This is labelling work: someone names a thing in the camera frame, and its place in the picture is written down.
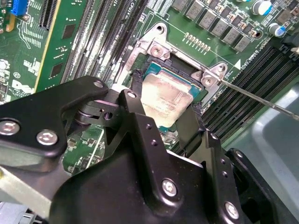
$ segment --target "capacitor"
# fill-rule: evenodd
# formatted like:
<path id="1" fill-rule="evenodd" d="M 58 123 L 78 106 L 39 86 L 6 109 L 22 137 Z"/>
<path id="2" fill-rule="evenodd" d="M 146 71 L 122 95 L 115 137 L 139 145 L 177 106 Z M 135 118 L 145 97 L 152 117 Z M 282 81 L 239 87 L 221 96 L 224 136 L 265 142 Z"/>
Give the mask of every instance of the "capacitor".
<path id="1" fill-rule="evenodd" d="M 253 3 L 251 11 L 254 15 L 268 15 L 272 9 L 272 3 L 265 0 L 257 0 Z"/>
<path id="2" fill-rule="evenodd" d="M 280 26 L 277 23 L 272 23 L 268 27 L 268 32 L 275 37 L 282 37 L 285 34 L 286 29 L 285 27 Z"/>

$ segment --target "motherboard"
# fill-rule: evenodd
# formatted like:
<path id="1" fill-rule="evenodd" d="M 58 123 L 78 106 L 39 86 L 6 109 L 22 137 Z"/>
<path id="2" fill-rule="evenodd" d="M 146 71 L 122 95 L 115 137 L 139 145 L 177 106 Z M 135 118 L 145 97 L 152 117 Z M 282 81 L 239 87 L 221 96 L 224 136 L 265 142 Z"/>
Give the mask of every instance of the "motherboard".
<path id="1" fill-rule="evenodd" d="M 298 21 L 297 0 L 0 0 L 0 103 L 86 75 L 128 88 L 140 69 L 145 112 L 182 154 L 175 121 L 191 103 L 222 142 L 263 108 L 211 73 L 268 100 L 298 80 L 297 52 L 281 45 Z M 67 172 L 103 159 L 103 133 L 69 138 Z"/>

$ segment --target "blue connector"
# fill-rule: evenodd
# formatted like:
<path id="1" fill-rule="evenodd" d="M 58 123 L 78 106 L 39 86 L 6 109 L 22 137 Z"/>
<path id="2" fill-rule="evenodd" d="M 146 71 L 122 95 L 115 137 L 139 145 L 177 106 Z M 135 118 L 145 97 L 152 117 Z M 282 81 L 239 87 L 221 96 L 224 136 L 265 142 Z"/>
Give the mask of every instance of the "blue connector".
<path id="1" fill-rule="evenodd" d="M 13 9 L 11 13 L 15 16 L 25 15 L 27 9 L 28 0 L 14 0 Z"/>

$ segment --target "screw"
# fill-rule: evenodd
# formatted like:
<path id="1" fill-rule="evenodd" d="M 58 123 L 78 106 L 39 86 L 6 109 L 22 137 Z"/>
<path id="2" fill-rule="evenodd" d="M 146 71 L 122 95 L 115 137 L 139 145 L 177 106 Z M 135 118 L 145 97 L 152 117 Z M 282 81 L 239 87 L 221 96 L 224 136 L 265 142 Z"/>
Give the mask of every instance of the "screw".
<path id="1" fill-rule="evenodd" d="M 104 85 L 100 82 L 94 82 L 93 83 L 96 87 L 102 88 Z"/>
<path id="2" fill-rule="evenodd" d="M 44 146 L 52 146 L 58 141 L 58 137 L 54 131 L 43 130 L 37 134 L 36 140 Z"/>
<path id="3" fill-rule="evenodd" d="M 214 133 L 211 133 L 211 136 L 213 139 L 218 139 L 218 137 Z"/>
<path id="4" fill-rule="evenodd" d="M 20 126 L 12 120 L 4 120 L 0 122 L 0 134 L 13 135 L 20 130 Z"/>
<path id="5" fill-rule="evenodd" d="M 209 86 L 209 85 L 211 85 L 211 80 L 210 79 L 205 79 L 205 84 L 207 85 L 207 86 Z"/>
<path id="6" fill-rule="evenodd" d="M 136 98 L 136 95 L 133 92 L 128 92 L 128 96 L 132 98 Z"/>
<path id="7" fill-rule="evenodd" d="M 161 46 L 156 45 L 156 46 L 152 47 L 150 52 L 154 57 L 161 57 L 163 54 L 163 49 Z"/>
<path id="8" fill-rule="evenodd" d="M 24 16 L 23 16 L 23 19 L 26 20 L 26 21 L 27 21 L 29 18 L 30 18 L 29 15 L 24 15 Z"/>
<path id="9" fill-rule="evenodd" d="M 169 53 L 164 54 L 164 57 L 169 58 L 170 57 Z"/>
<path id="10" fill-rule="evenodd" d="M 242 153 L 241 153 L 240 151 L 236 151 L 235 153 L 236 153 L 237 156 L 239 156 L 240 158 L 243 158 L 243 155 L 242 155 Z"/>
<path id="11" fill-rule="evenodd" d="M 225 208 L 228 212 L 229 216 L 231 216 L 233 219 L 239 218 L 238 210 L 235 208 L 235 206 L 231 202 L 225 202 Z"/>
<path id="12" fill-rule="evenodd" d="M 162 181 L 162 188 L 165 194 L 167 194 L 170 197 L 173 197 L 177 194 L 177 187 L 176 185 L 170 181 L 170 180 L 163 180 Z"/>

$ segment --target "white triangle marking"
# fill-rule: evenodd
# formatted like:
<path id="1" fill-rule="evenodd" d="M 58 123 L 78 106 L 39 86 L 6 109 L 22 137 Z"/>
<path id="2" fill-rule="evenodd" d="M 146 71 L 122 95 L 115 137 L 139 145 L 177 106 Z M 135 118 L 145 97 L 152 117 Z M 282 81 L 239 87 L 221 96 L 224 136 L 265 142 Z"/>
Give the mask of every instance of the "white triangle marking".
<path id="1" fill-rule="evenodd" d="M 241 70 L 241 59 L 237 61 L 237 63 L 234 65 L 238 70 Z"/>

